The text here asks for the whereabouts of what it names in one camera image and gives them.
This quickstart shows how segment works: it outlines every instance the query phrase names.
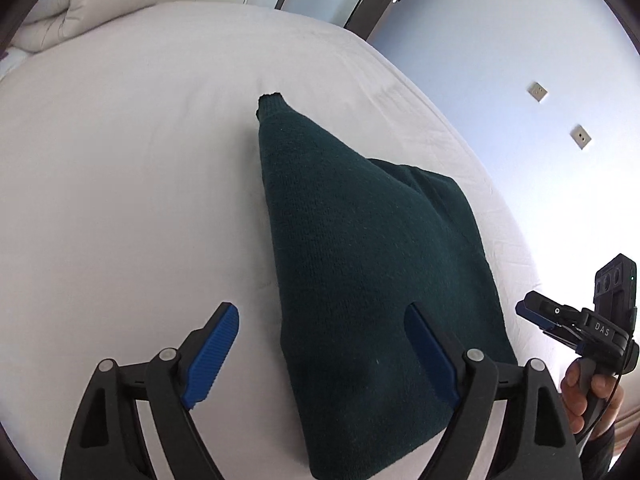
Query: blue gripper pad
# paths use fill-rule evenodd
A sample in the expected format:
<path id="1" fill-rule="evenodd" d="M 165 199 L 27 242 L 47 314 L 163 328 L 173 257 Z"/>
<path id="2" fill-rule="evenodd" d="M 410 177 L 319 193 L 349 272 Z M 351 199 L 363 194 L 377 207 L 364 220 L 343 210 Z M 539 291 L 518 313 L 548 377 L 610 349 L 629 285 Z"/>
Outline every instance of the blue gripper pad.
<path id="1" fill-rule="evenodd" d="M 436 395 L 455 409 L 460 403 L 456 369 L 413 304 L 404 312 L 404 332 Z"/>
<path id="2" fill-rule="evenodd" d="M 238 309 L 230 304 L 189 366 L 187 387 L 181 397 L 187 410 L 192 410 L 209 395 L 213 381 L 216 380 L 220 367 L 238 335 L 239 326 Z"/>

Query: electrical outlet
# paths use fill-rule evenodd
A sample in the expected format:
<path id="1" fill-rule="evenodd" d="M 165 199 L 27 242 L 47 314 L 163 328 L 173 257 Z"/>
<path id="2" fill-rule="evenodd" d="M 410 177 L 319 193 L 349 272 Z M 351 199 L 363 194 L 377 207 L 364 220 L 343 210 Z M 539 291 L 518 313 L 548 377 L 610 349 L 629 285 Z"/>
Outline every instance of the electrical outlet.
<path id="1" fill-rule="evenodd" d="M 538 102 L 542 101 L 542 99 L 544 99 L 548 94 L 546 89 L 540 83 L 533 83 L 527 91 Z"/>
<path id="2" fill-rule="evenodd" d="M 590 135 L 586 132 L 586 130 L 578 124 L 572 131 L 571 136 L 574 138 L 575 143 L 578 147 L 583 150 L 584 147 L 591 142 Z"/>

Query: dark green sweater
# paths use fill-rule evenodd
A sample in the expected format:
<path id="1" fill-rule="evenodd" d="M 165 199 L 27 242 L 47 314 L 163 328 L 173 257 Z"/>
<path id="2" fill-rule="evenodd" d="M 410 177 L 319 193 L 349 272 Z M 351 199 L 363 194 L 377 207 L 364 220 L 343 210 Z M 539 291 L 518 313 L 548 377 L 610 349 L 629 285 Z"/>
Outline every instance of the dark green sweater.
<path id="1" fill-rule="evenodd" d="M 261 97 L 257 115 L 280 341 L 310 469 L 365 479 L 451 415 L 404 334 L 408 304 L 465 347 L 515 363 L 494 280 L 452 179 L 367 160 L 279 94 Z"/>

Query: sweater sleeve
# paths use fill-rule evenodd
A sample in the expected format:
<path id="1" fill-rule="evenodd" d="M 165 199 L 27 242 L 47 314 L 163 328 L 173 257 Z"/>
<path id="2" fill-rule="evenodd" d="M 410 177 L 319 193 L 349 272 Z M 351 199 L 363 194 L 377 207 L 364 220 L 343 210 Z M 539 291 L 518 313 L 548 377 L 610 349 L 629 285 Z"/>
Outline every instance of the sweater sleeve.
<path id="1" fill-rule="evenodd" d="M 584 480 L 602 480 L 613 459 L 614 428 L 611 426 L 595 440 L 587 442 L 580 456 Z"/>

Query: mattress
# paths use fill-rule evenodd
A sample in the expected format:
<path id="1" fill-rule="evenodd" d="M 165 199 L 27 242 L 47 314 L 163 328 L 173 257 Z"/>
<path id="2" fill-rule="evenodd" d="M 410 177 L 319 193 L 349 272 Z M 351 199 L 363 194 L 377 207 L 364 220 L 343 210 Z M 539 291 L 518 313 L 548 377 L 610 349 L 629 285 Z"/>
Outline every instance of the mattress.
<path id="1" fill-rule="evenodd" d="M 0 82 L 0 418 L 40 480 L 58 478 L 97 363 L 178 346 L 222 301 L 241 328 L 193 418 L 228 480 L 309 479 L 278 342 L 257 99 L 364 156 L 453 177 L 476 216 L 510 341 L 554 378 L 557 347 L 516 318 L 529 250 L 466 142 L 371 46 L 304 16 L 162 4 L 27 59 Z M 158 478 L 163 461 L 141 406 Z M 500 409 L 473 472 L 491 459 Z M 418 478 L 437 437 L 378 474 Z"/>

